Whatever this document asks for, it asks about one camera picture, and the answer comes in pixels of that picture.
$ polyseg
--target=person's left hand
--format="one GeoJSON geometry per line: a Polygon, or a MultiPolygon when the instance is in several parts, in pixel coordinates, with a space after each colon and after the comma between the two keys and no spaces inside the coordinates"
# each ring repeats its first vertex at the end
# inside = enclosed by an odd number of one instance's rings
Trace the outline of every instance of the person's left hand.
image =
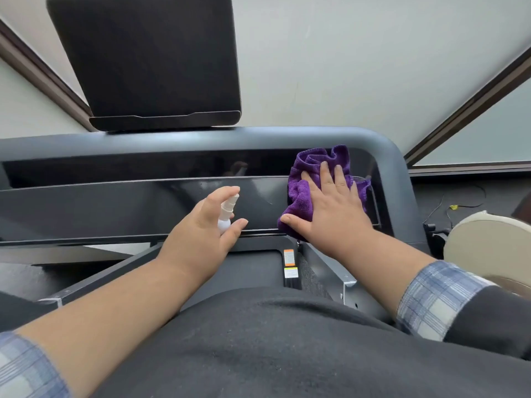
{"type": "Polygon", "coordinates": [[[176,266],[197,286],[208,281],[249,222],[238,219],[220,235],[218,219],[222,203],[239,192],[239,187],[221,187],[199,201],[168,235],[157,261],[176,266]]]}

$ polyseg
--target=person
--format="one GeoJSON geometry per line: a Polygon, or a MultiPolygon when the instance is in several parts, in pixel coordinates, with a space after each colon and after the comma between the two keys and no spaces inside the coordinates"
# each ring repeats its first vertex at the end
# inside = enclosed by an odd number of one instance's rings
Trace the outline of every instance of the person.
{"type": "Polygon", "coordinates": [[[222,187],[155,260],[0,335],[0,396],[529,396],[531,301],[373,230],[333,170],[335,181],[322,165],[321,189],[303,174],[312,222],[282,220],[342,263],[396,328],[289,288],[229,291],[175,316],[247,224],[220,235],[220,205],[239,192],[222,187]]]}

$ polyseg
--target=cleaning cloth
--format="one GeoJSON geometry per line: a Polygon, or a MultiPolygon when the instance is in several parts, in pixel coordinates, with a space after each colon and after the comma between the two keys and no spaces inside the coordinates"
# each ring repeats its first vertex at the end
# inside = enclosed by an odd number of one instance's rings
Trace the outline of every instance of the cleaning cloth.
{"type": "MultiPolygon", "coordinates": [[[[341,165],[343,174],[347,181],[349,189],[352,184],[356,184],[358,195],[365,210],[367,202],[367,188],[371,185],[370,179],[362,181],[354,181],[354,177],[350,175],[350,156],[346,145],[336,145],[332,148],[330,155],[324,148],[313,148],[307,151],[302,151],[297,154],[295,163],[291,168],[288,178],[288,196],[292,204],[284,211],[284,214],[293,214],[301,219],[312,221],[313,206],[312,199],[309,194],[309,184],[306,180],[301,179],[303,171],[308,172],[313,182],[317,187],[321,188],[320,168],[321,162],[327,161],[328,167],[334,178],[334,168],[341,165]]],[[[295,232],[291,227],[282,223],[280,218],[278,220],[278,229],[282,232],[302,241],[306,241],[300,234],[295,232]]]]}

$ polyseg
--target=hand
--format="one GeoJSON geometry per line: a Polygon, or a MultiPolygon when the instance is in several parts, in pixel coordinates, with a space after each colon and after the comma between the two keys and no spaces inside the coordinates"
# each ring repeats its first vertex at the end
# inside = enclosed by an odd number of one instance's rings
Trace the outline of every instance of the hand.
{"type": "Polygon", "coordinates": [[[344,263],[353,255],[356,245],[373,234],[372,224],[363,211],[356,185],[348,189],[342,167],[336,166],[335,184],[327,162],[321,164],[321,190],[308,173],[302,179],[309,183],[313,204],[313,219],[305,221],[298,216],[286,214],[280,220],[292,227],[319,251],[344,263]]]}
{"type": "Polygon", "coordinates": [[[199,201],[168,235],[157,261],[178,266],[191,282],[198,282],[197,287],[208,281],[249,223],[238,219],[220,235],[222,203],[239,192],[239,187],[221,187],[199,201]]]}

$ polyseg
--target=black sleeve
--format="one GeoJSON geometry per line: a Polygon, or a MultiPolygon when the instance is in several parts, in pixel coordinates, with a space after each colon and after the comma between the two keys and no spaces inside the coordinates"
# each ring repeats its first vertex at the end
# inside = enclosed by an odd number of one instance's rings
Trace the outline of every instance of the black sleeve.
{"type": "Polygon", "coordinates": [[[531,300],[486,287],[459,312],[444,341],[531,360],[531,300]]]}

